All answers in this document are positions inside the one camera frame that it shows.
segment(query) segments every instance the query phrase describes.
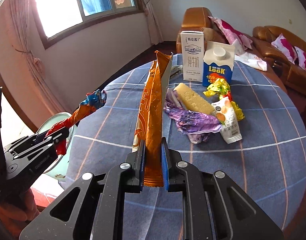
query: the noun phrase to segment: pink cushion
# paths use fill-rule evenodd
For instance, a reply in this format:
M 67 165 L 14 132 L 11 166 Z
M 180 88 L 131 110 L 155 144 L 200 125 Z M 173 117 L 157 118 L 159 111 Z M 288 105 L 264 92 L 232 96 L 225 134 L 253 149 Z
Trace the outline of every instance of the pink cushion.
M 287 57 L 287 59 L 294 64 L 295 60 L 297 59 L 295 49 L 292 47 L 291 43 L 287 41 L 282 33 L 271 44 L 280 50 L 285 55 L 285 57 Z
M 299 66 L 306 70 L 306 52 L 298 47 L 295 47 L 297 56 L 299 57 Z
M 237 39 L 241 46 L 243 47 L 243 50 L 246 50 L 246 48 L 252 49 L 251 41 L 248 37 L 246 37 L 243 33 L 235 30 L 231 25 L 229 25 L 227 22 L 215 18 L 210 17 L 209 18 L 214 22 L 217 27 L 222 31 L 226 39 L 228 40 L 229 44 L 233 44 L 233 42 Z

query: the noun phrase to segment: blue and white carton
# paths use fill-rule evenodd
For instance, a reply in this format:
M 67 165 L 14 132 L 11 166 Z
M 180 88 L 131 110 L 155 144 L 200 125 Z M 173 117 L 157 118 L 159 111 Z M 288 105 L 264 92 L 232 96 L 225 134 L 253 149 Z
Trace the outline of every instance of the blue and white carton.
M 203 86 L 208 87 L 218 78 L 224 78 L 230 85 L 234 67 L 233 45 L 207 42 L 204 54 Z
M 204 34 L 197 31 L 181 32 L 183 80 L 202 82 Z

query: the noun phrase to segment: blue gripper pad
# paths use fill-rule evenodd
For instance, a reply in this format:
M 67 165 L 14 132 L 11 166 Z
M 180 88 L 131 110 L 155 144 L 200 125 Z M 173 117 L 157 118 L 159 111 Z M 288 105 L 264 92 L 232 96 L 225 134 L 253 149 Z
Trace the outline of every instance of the blue gripper pad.
M 142 154 L 141 159 L 141 167 L 140 167 L 140 189 L 143 190 L 144 187 L 144 163 L 145 163 L 145 144 L 144 144 L 144 152 Z
M 167 166 L 167 161 L 166 161 L 166 153 L 165 153 L 165 148 L 162 142 L 162 150 L 161 150 L 161 157 L 162 157 L 162 175 L 163 175 L 163 183 L 164 183 L 164 188 L 165 190 L 169 189 L 169 169 Z

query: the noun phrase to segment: yellow foil wrapper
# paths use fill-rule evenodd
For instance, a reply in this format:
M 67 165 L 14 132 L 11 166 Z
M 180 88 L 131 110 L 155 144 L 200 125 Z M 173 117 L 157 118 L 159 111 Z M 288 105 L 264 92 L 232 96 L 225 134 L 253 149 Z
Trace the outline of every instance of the yellow foil wrapper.
M 239 108 L 237 103 L 235 103 L 232 100 L 230 85 L 226 82 L 224 78 L 218 78 L 217 80 L 215 80 L 214 83 L 209 85 L 206 89 L 207 91 L 203 92 L 203 94 L 207 97 L 219 95 L 219 98 L 221 100 L 224 96 L 227 96 L 231 101 L 231 105 L 234 109 L 237 120 L 241 121 L 243 118 L 245 118 L 242 109 Z

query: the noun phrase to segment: white wall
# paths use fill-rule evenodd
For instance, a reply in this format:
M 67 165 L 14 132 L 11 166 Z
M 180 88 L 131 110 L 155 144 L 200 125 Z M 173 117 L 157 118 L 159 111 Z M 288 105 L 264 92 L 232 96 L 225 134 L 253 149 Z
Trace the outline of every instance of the white wall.
M 151 46 L 144 13 L 93 25 L 46 50 L 31 15 L 30 42 L 35 57 L 45 65 L 51 90 L 71 110 L 79 106 L 86 93 Z
M 299 0 L 151 0 L 165 41 L 175 41 L 184 12 L 207 7 L 235 29 L 252 34 L 256 26 L 276 25 L 306 41 L 306 11 Z

